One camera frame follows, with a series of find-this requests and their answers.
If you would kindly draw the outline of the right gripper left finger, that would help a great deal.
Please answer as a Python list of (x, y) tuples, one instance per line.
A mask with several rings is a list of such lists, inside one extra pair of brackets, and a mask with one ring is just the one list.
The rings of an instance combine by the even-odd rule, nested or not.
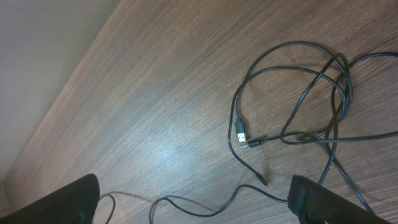
[(91, 223), (100, 199), (97, 176), (88, 174), (1, 218), (1, 223)]

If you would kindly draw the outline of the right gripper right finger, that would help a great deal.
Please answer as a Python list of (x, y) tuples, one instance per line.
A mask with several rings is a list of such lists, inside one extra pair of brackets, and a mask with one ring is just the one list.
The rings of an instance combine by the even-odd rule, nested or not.
[(288, 208), (301, 224), (391, 224), (299, 175), (292, 177)]

